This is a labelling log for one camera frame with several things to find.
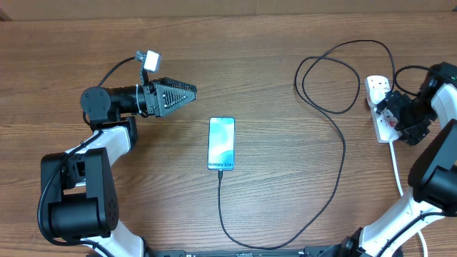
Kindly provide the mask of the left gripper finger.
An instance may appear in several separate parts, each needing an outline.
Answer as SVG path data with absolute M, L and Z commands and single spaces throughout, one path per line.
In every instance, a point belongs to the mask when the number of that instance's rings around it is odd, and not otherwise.
M 171 89 L 164 94 L 161 94 L 162 87 L 157 84 L 157 104 L 160 117 L 167 116 L 177 109 L 196 99 L 196 94 L 192 91 L 184 91 L 179 89 Z
M 184 91 L 192 91 L 195 94 L 197 93 L 197 88 L 193 84 L 187 84 L 182 81 L 177 81 L 175 79 L 170 79 L 168 77 L 163 77 L 160 79 L 153 80 L 154 84 L 159 84 L 162 87 L 161 94 L 166 93 L 171 89 L 179 89 Z

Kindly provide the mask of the white power strip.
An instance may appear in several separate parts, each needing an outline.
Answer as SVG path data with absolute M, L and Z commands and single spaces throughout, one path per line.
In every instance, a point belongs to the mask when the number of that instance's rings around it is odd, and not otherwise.
M 384 76 L 372 75 L 365 80 L 366 93 L 368 95 L 369 88 L 391 90 L 389 81 Z M 374 130 L 379 143 L 389 143 L 396 141 L 401 137 L 401 133 L 395 130 L 398 120 L 388 110 L 383 110 L 380 114 L 376 113 L 376 108 L 371 108 L 371 116 L 373 120 Z

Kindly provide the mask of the blue Galaxy smartphone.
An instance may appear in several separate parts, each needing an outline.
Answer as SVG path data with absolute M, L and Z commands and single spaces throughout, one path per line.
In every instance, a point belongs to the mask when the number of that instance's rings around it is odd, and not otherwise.
M 208 170 L 232 171 L 235 166 L 235 118 L 209 120 Z

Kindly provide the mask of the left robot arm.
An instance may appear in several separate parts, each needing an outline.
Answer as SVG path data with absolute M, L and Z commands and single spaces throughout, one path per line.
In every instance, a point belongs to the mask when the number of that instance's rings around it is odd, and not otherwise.
M 138 141 L 135 117 L 165 117 L 196 99 L 197 88 L 170 78 L 81 95 L 92 136 L 41 160 L 37 223 L 56 246 L 88 246 L 99 256 L 153 256 L 146 240 L 119 219 L 111 167 Z

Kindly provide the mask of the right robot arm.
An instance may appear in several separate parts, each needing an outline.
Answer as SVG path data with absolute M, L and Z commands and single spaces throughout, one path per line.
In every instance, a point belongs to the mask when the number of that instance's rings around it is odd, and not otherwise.
M 394 118 L 399 140 L 415 146 L 433 121 L 441 131 L 412 165 L 409 190 L 377 221 L 322 256 L 399 256 L 399 248 L 427 225 L 456 216 L 456 66 L 442 62 L 426 71 L 413 99 L 366 79 L 373 119 Z

